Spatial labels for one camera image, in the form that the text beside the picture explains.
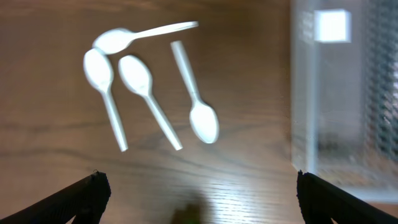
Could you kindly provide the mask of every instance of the plastic spoon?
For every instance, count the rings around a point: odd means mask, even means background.
[[[101,93],[104,99],[114,135],[118,141],[120,150],[124,152],[128,149],[128,146],[118,110],[116,109],[111,93],[111,84],[113,81],[111,64],[103,53],[97,49],[91,49],[85,54],[83,67],[88,82]]]
[[[192,99],[192,108],[189,116],[191,127],[200,140],[208,144],[214,143],[217,141],[219,132],[217,115],[200,98],[192,68],[181,41],[172,42],[171,46],[175,61]]]
[[[121,50],[124,50],[135,39],[150,37],[153,35],[168,34],[197,26],[198,22],[181,22],[178,24],[162,26],[138,33],[131,32],[124,28],[111,29],[97,37],[97,39],[94,40],[93,47],[101,49],[105,54],[115,54]]]
[[[175,150],[182,149],[181,142],[174,132],[173,127],[152,96],[152,76],[145,64],[137,57],[128,55],[120,59],[119,72],[127,88],[143,97]]]

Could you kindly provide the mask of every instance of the clear plastic container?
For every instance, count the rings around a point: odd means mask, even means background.
[[[293,1],[292,163],[368,202],[398,202],[398,1]],[[316,41],[317,12],[351,15]]]

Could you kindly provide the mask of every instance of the table surface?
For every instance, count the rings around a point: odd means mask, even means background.
[[[8,0],[0,6],[0,218],[107,173],[102,223],[170,223],[200,204],[207,223],[303,223],[290,151],[288,0]],[[121,153],[83,56],[104,31],[183,21],[195,29],[135,40],[109,59],[129,149]],[[220,137],[202,143],[170,43],[182,40]],[[175,151],[118,60],[141,58],[184,148]]]

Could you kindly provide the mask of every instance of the spoon bowl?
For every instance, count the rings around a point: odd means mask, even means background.
[[[109,60],[97,49],[86,52],[83,68],[90,85],[99,91],[107,91],[113,81],[113,71]]]
[[[204,143],[211,144],[218,139],[218,118],[216,112],[207,104],[198,100],[193,103],[189,119],[193,132]]]
[[[106,54],[115,54],[130,45],[134,40],[134,34],[125,28],[111,29],[97,37],[93,47],[101,49]]]
[[[119,71],[123,83],[135,94],[149,96],[152,91],[152,75],[144,62],[128,55],[120,59]]]

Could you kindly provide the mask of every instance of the wood grain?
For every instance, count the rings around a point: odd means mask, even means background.
[[[289,161],[289,1],[50,1],[0,4],[0,218],[90,175],[108,175],[102,223],[170,223],[201,202],[206,223],[302,223]],[[83,55],[101,33],[182,21],[196,29],[134,41],[184,148],[174,151],[142,98],[113,95],[121,153]],[[170,43],[182,40],[203,99],[220,119],[215,144],[190,128],[191,102]]]

